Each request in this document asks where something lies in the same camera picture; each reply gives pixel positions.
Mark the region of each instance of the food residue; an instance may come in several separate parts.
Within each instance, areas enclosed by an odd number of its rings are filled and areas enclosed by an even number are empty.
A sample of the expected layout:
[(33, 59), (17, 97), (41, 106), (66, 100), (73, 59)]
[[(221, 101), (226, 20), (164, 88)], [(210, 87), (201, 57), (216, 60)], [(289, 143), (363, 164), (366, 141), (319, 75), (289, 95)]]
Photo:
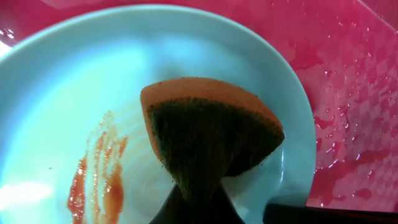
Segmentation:
[(67, 207), (73, 224), (114, 224), (123, 207), (120, 158), (127, 136), (118, 137), (111, 112), (107, 113), (87, 141), (73, 178)]

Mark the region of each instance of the pink tray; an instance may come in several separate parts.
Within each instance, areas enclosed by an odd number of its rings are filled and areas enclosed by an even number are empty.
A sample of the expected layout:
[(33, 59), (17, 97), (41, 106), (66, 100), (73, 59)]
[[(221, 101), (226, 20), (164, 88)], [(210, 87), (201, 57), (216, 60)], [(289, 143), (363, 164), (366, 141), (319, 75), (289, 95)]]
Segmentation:
[(398, 212), (398, 27), (395, 0), (2, 0), (9, 45), (55, 22), (105, 7), (168, 3), (229, 17), (290, 62), (317, 125), (308, 206)]

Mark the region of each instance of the sponge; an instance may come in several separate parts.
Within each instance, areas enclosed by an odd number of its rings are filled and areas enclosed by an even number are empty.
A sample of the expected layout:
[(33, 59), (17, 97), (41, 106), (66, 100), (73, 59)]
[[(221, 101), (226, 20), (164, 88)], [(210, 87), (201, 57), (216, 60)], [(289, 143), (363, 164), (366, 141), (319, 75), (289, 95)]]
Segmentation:
[(179, 78), (141, 92), (152, 149), (190, 205), (210, 203), (224, 176), (258, 165), (284, 140), (252, 93), (210, 78)]

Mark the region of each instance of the pink surface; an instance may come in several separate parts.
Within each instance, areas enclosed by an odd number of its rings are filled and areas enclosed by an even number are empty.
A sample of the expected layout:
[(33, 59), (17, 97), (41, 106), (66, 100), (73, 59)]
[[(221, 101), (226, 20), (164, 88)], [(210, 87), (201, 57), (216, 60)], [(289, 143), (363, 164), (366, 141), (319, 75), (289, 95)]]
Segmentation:
[(357, 1), (2, 0), (0, 38), (13, 44), (83, 12), (152, 2), (229, 17), (263, 36), (291, 64), (317, 125), (307, 205), (398, 212), (398, 39)]

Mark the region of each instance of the white plate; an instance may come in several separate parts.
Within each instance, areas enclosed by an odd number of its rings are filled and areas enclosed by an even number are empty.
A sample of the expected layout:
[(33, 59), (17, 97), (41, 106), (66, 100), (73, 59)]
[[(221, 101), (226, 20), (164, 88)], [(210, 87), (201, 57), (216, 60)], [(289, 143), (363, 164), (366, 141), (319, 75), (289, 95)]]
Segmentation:
[(148, 223), (173, 183), (150, 148), (139, 93), (186, 76), (249, 90), (284, 126), (286, 139), (269, 158), (223, 181), (242, 219), (261, 223), (269, 200), (305, 205), (315, 168), (307, 96), (281, 55), (235, 22), (176, 6), (108, 9), (25, 40), (2, 58), (0, 72), (3, 223), (71, 223), (67, 200), (78, 161), (109, 110), (117, 137), (128, 136), (119, 223)]

